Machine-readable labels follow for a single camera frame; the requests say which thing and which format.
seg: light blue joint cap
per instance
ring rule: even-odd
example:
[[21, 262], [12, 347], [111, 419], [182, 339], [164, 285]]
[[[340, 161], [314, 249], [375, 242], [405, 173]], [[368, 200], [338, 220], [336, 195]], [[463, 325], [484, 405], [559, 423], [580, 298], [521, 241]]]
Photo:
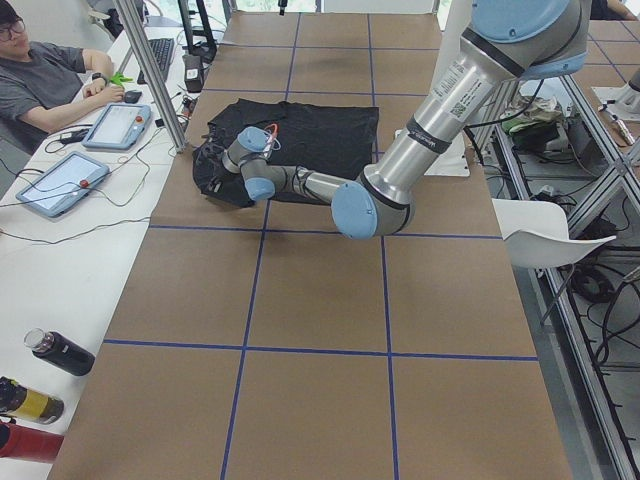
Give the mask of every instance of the light blue joint cap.
[[349, 238], [371, 238], [378, 228], [378, 212], [373, 199], [357, 182], [347, 182], [336, 190], [331, 201], [331, 215], [338, 230]]
[[264, 177], [254, 177], [245, 180], [244, 188], [247, 189], [249, 198], [254, 202], [268, 200], [276, 193], [276, 186], [271, 180]]
[[247, 127], [238, 135], [240, 145], [256, 153], [262, 152], [265, 149], [267, 140], [267, 133], [256, 127]]
[[569, 0], [475, 0], [473, 29], [490, 42], [521, 42], [549, 28], [567, 5]]
[[520, 77], [521, 80], [541, 80], [543, 78], [558, 77], [560, 75], [569, 75], [575, 73], [582, 68], [587, 58], [587, 54], [581, 53], [571, 58], [565, 58], [555, 62], [549, 62], [542, 65], [529, 67]]

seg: gray cloth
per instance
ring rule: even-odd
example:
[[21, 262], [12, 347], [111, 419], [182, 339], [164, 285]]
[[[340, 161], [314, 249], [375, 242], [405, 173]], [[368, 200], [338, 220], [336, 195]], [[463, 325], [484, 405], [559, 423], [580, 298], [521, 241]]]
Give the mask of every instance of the gray cloth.
[[18, 119], [32, 108], [65, 105], [82, 87], [82, 49], [31, 42], [31, 62], [0, 58], [0, 137], [32, 154], [47, 133]]

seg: tablet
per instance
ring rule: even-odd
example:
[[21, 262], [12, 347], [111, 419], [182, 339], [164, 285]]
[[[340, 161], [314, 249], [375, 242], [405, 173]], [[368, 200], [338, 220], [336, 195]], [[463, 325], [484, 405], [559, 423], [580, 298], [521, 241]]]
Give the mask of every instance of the tablet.
[[16, 195], [25, 206], [45, 217], [57, 217], [83, 199], [109, 174], [109, 167], [72, 152]]
[[151, 119], [148, 105], [108, 104], [82, 140], [86, 148], [128, 150], [140, 138]]

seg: green object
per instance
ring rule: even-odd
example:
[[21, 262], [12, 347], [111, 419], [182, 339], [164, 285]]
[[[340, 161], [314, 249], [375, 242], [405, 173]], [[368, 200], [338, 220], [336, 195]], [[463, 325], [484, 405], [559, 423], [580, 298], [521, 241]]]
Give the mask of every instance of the green object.
[[116, 72], [113, 74], [113, 77], [109, 79], [109, 81], [114, 85], [122, 87], [122, 84], [125, 82], [133, 82], [133, 78], [125, 77], [122, 72]]

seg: table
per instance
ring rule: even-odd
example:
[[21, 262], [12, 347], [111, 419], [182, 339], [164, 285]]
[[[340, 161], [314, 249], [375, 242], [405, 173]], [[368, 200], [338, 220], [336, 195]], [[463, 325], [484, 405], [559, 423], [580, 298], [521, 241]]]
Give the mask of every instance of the table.
[[[174, 38], [179, 32], [177, 28], [147, 28], [149, 37]], [[126, 34], [122, 34], [109, 50], [116, 69], [122, 65], [127, 50], [128, 40]], [[181, 92], [178, 85], [183, 84], [184, 68], [179, 48], [176, 48], [174, 60], [167, 81], [171, 95]], [[131, 57], [126, 64], [124, 73], [134, 79], [137, 77], [135, 57]], [[134, 83], [127, 88], [143, 91], [140, 103], [152, 103], [148, 86]], [[153, 104], [151, 106], [154, 118], [157, 118], [157, 109]], [[99, 112], [94, 112], [78, 123], [91, 123], [98, 115]], [[149, 141], [149, 146], [140, 153], [140, 158], [148, 167], [138, 159], [121, 166], [125, 156]], [[45, 170], [73, 150], [86, 151], [80, 144], [75, 144], [57, 154], [48, 154], [43, 144], [27, 166]], [[97, 225], [136, 221], [100, 229], [58, 245], [34, 244], [0, 236], [0, 304], [4, 327], [0, 339], [0, 375], [58, 395], [65, 401], [64, 415], [52, 425], [37, 426], [42, 430], [66, 432], [87, 377], [72, 377], [36, 359], [23, 346], [22, 339], [32, 328], [51, 329], [63, 333], [94, 353], [98, 352], [147, 230], [148, 217], [169, 174], [174, 153], [169, 135], [162, 130], [158, 132], [153, 123], [132, 152], [88, 152], [88, 155], [108, 164], [114, 171], [99, 188], [116, 203], [124, 203], [131, 198], [148, 170], [143, 188], [126, 206], [115, 207], [103, 195], [94, 192], [73, 211], [54, 220], [45, 219], [21, 205], [0, 208], [0, 228], [4, 231], [47, 241], [66, 238]], [[17, 180], [3, 198], [2, 205], [15, 203], [15, 194], [24, 186], [24, 180]], [[45, 478], [51, 468], [50, 465], [12, 459], [2, 459], [0, 462], [6, 478]]]
[[[431, 15], [236, 13], [187, 136], [238, 97], [375, 105], [375, 158], [439, 42]], [[326, 207], [210, 202], [177, 156], [49, 478], [570, 478], [470, 171], [355, 242]]]

